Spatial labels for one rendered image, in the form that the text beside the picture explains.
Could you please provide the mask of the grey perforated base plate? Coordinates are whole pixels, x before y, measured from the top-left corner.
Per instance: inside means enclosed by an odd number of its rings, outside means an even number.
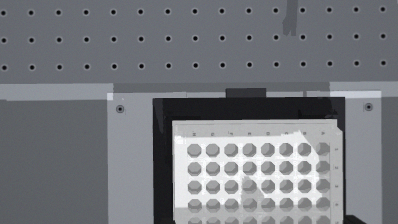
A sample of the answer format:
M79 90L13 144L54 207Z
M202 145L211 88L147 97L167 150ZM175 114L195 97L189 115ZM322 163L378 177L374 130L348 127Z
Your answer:
M398 81L398 0L0 0L0 84Z

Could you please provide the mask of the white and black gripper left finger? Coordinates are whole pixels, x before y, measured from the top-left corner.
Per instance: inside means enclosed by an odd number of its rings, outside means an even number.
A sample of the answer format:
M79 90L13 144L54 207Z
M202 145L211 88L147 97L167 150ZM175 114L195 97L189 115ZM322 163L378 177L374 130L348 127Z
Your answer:
M165 217L161 219L160 224L176 224L176 222L172 219L172 217Z

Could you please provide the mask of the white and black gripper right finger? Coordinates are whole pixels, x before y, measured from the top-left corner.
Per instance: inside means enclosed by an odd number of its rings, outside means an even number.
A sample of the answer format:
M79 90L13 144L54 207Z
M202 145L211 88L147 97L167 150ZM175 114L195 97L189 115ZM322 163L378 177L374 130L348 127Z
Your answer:
M343 224L366 224L354 215L343 215Z

